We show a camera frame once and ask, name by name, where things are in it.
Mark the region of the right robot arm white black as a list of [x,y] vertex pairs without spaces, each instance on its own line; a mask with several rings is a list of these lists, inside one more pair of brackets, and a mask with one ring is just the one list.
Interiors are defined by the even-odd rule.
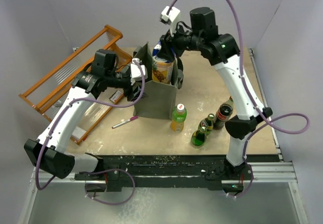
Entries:
[[237,111],[225,123],[230,143],[224,161],[224,172],[229,179],[236,179],[246,166],[247,137],[256,130],[258,124],[272,116],[273,111],[256,97],[243,68],[243,56],[234,37],[218,33],[214,11],[209,7],[192,9],[188,31],[184,31],[185,23],[180,17],[181,11],[175,7],[167,6],[161,12],[160,21],[170,28],[160,38],[161,49],[157,55],[172,61],[186,50],[199,51],[223,79]]

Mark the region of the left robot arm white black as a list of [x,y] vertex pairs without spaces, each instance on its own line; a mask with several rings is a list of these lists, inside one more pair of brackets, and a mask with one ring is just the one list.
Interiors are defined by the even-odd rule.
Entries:
[[114,107],[98,100],[105,90],[123,89],[130,105],[143,96],[143,85],[133,88],[135,82],[144,82],[147,78],[147,70],[141,60],[134,58],[121,72],[116,71],[118,62],[119,57],[114,51],[97,50],[93,61],[73,79],[66,100],[49,126],[36,140],[26,141],[24,149],[37,172],[43,170],[60,179],[72,171],[86,172],[93,180],[103,176],[104,168],[98,157],[88,153],[73,155],[66,150],[74,130],[93,103]]

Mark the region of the green canvas bag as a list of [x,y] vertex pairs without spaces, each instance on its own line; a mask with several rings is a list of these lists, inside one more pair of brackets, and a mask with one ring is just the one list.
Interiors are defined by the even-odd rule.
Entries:
[[183,64],[180,58],[176,58],[171,69],[170,83],[165,84],[153,80],[153,56],[150,46],[146,43],[137,47],[133,52],[134,58],[139,58],[147,69],[144,95],[135,104],[133,115],[151,118],[170,120],[176,106],[176,93],[181,89],[184,80]]

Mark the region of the blue yellow juice carton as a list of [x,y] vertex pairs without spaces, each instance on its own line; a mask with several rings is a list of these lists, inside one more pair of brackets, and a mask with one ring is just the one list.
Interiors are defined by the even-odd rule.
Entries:
[[161,47],[161,42],[158,41],[152,50],[152,80],[164,84],[171,84],[175,60],[167,61],[159,58],[157,53],[160,51]]

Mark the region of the cola glass bottle red cap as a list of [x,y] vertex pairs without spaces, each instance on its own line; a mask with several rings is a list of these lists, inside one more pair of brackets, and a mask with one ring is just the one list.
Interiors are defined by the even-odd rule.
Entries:
[[224,127],[225,122],[227,122],[234,110],[234,102],[232,97],[230,96],[227,101],[222,103],[219,109],[216,112],[216,118],[213,121],[213,129],[220,130]]

